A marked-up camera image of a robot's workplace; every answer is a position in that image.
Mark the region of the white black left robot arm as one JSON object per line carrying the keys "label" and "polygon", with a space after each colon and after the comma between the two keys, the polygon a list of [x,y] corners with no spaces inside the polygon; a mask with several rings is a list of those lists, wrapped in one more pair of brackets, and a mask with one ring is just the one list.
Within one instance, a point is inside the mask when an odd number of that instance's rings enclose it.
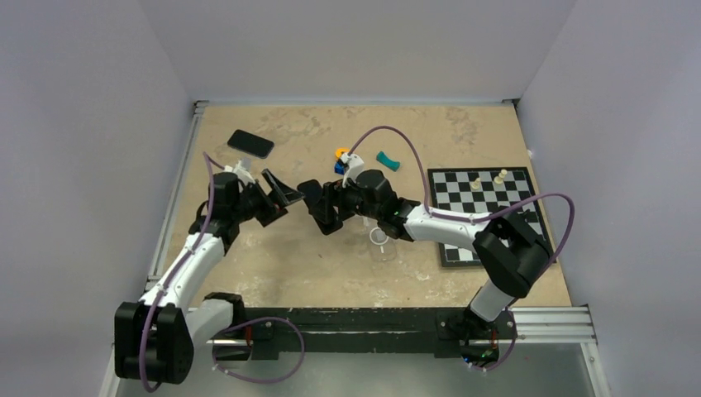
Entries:
{"label": "white black left robot arm", "polygon": [[114,315],[114,371],[138,380],[153,392],[162,384],[184,382],[197,348],[221,333],[251,339],[255,321],[246,317],[239,294],[214,292],[196,308],[190,304],[211,270],[225,258],[242,223],[255,219],[266,227],[287,214],[303,193],[269,170],[265,192],[239,166],[208,173],[207,201],[198,208],[188,237],[174,263],[136,302],[123,302]]}

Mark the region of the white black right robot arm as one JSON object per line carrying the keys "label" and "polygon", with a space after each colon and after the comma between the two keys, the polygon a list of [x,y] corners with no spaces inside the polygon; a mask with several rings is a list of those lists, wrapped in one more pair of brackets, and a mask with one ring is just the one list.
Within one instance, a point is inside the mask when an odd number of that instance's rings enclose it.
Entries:
{"label": "white black right robot arm", "polygon": [[553,261],[549,243],[519,213],[468,218],[427,207],[398,196],[380,170],[324,184],[310,179],[298,189],[325,235],[341,229],[345,220],[362,216],[375,220],[390,239],[437,242],[477,255],[488,279],[463,313],[440,320],[442,332],[450,339],[466,342],[496,335],[499,316],[529,294]]}

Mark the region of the black phone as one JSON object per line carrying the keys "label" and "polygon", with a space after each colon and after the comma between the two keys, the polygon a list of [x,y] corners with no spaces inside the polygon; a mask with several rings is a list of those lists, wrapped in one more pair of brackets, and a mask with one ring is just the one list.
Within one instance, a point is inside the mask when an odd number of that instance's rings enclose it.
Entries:
{"label": "black phone", "polygon": [[297,191],[303,194],[303,201],[308,208],[308,213],[314,217],[314,213],[322,200],[323,188],[317,179],[310,179],[300,183]]}

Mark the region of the blue phone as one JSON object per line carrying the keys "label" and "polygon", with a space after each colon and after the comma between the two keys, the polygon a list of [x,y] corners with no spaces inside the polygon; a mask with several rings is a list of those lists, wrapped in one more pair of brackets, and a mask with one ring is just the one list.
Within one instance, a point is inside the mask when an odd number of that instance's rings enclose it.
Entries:
{"label": "blue phone", "polygon": [[274,149],[274,143],[271,140],[241,129],[232,133],[227,140],[227,145],[232,149],[260,159],[266,159]]}

